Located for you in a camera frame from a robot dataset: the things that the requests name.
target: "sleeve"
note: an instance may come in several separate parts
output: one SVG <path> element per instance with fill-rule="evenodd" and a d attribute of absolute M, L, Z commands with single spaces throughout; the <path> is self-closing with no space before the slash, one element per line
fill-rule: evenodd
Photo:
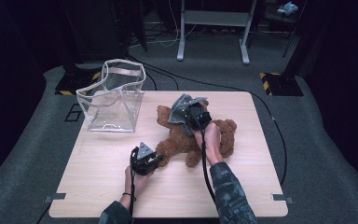
<path fill-rule="evenodd" d="M 99 224 L 128 224 L 132 217 L 127 209 L 119 202 L 111 203 L 100 216 Z"/>
<path fill-rule="evenodd" d="M 211 167 L 210 172 L 220 222 L 222 224 L 257 223 L 241 183 L 228 165 L 223 161 L 218 162 Z"/>

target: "metal stand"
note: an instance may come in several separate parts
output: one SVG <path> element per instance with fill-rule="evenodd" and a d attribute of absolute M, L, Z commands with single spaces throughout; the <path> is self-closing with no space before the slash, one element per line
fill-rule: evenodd
<path fill-rule="evenodd" d="M 202 25 L 221 25 L 221 26 L 245 26 L 243 38 L 240 39 L 240 48 L 242 61 L 244 64 L 249 64 L 249 56 L 246 48 L 246 39 L 249 34 L 252 19 L 255 11 L 255 3 L 257 0 L 252 0 L 252 5 L 249 12 L 219 12 L 219 11 L 195 11 L 185 10 L 185 0 L 182 0 L 181 9 L 181 34 L 179 42 L 179 50 L 177 61 L 181 62 L 185 54 L 185 24 L 202 24 Z"/>

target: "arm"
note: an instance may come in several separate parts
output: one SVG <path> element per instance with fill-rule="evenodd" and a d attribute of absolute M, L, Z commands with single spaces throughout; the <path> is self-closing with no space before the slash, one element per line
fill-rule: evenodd
<path fill-rule="evenodd" d="M 194 133 L 202 145 L 200 132 Z M 205 129 L 206 159 L 211 164 L 211 177 L 215 194 L 217 213 L 221 223 L 257 223 L 255 214 L 246 200 L 240 181 L 232 173 L 220 154 L 220 130 L 214 123 Z"/>
<path fill-rule="evenodd" d="M 147 175 L 135 174 L 134 185 L 135 185 L 135 198 L 140 195 L 147 184 L 147 180 L 154 172 L 150 172 Z M 125 182 L 125 193 L 131 193 L 131 168 L 126 169 L 126 182 Z M 99 224 L 128 224 L 132 220 L 130 215 L 131 196 L 123 194 L 119 201 L 112 202 L 107 208 L 103 210 L 100 216 Z"/>

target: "metal bracket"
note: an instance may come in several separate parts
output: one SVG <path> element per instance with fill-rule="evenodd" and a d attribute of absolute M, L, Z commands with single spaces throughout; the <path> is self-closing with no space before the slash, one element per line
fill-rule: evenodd
<path fill-rule="evenodd" d="M 283 194 L 271 193 L 271 199 L 278 202 L 295 203 L 295 201 L 292 198 L 286 198 Z"/>
<path fill-rule="evenodd" d="M 139 146 L 137 160 L 140 160 L 152 153 L 153 153 L 153 150 L 150 147 L 148 147 L 145 143 L 141 142 L 141 145 Z"/>
<path fill-rule="evenodd" d="M 66 193 L 55 193 L 53 196 L 46 196 L 43 200 L 44 203 L 52 203 L 53 200 L 64 200 Z"/>

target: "wrist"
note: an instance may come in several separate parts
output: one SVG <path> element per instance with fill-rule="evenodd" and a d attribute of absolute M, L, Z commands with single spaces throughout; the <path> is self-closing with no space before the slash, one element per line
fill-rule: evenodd
<path fill-rule="evenodd" d="M 215 163 L 223 161 L 222 154 L 220 154 L 220 152 L 216 152 L 215 150 L 207 152 L 206 159 L 210 165 L 214 165 Z"/>
<path fill-rule="evenodd" d="M 120 198 L 119 201 L 127 210 L 130 209 L 130 205 L 131 205 L 131 194 L 124 192 L 123 195 Z"/>

